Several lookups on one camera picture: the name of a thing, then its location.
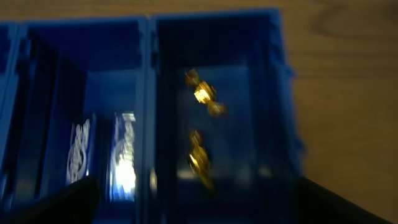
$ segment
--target blue package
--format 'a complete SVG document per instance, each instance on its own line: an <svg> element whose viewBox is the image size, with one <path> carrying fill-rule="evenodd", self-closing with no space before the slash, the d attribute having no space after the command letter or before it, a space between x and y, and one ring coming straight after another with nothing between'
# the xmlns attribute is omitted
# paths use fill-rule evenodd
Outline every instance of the blue package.
<svg viewBox="0 0 398 224"><path fill-rule="evenodd" d="M113 143L109 169L111 201L134 201L134 113L115 115Z"/></svg>
<svg viewBox="0 0 398 224"><path fill-rule="evenodd" d="M67 185L88 176L95 135L96 116L86 119L83 125L72 124L70 150L67 163Z"/></svg>

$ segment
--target shiny gold candy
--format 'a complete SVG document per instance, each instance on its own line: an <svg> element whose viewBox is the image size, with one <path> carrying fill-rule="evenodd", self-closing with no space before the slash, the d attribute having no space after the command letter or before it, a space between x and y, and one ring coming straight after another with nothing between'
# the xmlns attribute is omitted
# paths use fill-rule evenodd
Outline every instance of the shiny gold candy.
<svg viewBox="0 0 398 224"><path fill-rule="evenodd" d="M216 101L216 90L199 78L195 69L189 70L185 74L185 83L195 88L194 95L199 103L207 105L207 110L211 116L221 116L227 112L225 105Z"/></svg>
<svg viewBox="0 0 398 224"><path fill-rule="evenodd" d="M189 134L193 149L188 155L188 163L192 171L200 178L203 185L210 191L214 191L213 181L209 177L210 160L206 149L202 146L203 138L197 130Z"/></svg>

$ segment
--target wooden surface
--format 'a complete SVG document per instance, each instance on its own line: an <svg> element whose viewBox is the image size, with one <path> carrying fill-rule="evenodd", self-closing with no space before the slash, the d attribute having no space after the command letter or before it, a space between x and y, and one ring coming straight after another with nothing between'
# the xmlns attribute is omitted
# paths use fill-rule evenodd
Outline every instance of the wooden surface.
<svg viewBox="0 0 398 224"><path fill-rule="evenodd" d="M306 175L398 222L398 1L0 0L0 19L279 7Z"/></svg>

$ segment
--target wooden table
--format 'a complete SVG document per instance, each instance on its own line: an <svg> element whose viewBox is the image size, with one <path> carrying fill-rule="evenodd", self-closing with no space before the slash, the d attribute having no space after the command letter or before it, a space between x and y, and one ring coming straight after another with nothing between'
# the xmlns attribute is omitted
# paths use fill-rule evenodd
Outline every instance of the wooden table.
<svg viewBox="0 0 398 224"><path fill-rule="evenodd" d="M398 222L398 1L0 0L26 20L279 7L306 175Z"/></svg>

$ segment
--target white logo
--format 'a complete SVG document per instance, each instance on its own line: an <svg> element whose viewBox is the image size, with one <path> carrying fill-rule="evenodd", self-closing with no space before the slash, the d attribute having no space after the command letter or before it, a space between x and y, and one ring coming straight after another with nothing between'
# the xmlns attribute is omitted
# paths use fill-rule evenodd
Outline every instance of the white logo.
<svg viewBox="0 0 398 224"><path fill-rule="evenodd" d="M69 184L80 180L87 166L87 145L90 130L90 121L87 119L83 125L83 130L78 124L73 145L70 147L67 165L67 182Z"/></svg>

